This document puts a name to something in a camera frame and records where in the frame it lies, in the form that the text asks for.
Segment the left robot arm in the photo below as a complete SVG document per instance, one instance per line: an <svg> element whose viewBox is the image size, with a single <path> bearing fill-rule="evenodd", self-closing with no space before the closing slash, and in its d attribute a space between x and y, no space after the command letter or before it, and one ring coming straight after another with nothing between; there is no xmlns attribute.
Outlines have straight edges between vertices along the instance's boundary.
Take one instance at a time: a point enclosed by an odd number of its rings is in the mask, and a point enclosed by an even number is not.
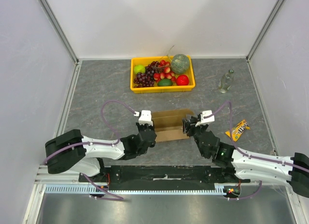
<svg viewBox="0 0 309 224"><path fill-rule="evenodd" d="M68 170L86 174L95 182L106 177L104 158L130 160L147 153L155 146L156 133L153 126L136 123L138 133L117 140L98 140L81 134L79 129L68 131L45 144L49 174Z"/></svg>

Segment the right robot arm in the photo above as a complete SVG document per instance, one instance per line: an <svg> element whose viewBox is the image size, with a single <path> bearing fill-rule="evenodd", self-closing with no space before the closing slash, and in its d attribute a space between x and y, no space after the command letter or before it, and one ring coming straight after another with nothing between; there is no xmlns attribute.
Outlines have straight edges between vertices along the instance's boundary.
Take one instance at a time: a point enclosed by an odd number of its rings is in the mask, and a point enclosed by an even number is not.
<svg viewBox="0 0 309 224"><path fill-rule="evenodd" d="M222 168L224 181L238 178L272 182L290 187L300 196L309 196L309 158L305 154L275 156L250 152L221 142L199 117L190 115L182 122L184 134L194 138L201 156Z"/></svg>

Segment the brown cardboard box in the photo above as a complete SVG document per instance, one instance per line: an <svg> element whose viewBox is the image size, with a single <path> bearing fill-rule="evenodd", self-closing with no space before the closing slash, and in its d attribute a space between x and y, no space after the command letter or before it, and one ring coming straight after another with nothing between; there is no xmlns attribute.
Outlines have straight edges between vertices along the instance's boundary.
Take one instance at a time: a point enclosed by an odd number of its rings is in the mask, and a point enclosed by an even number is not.
<svg viewBox="0 0 309 224"><path fill-rule="evenodd" d="M184 140L189 137L183 133L183 118L194 115L190 109L152 112L156 142Z"/></svg>

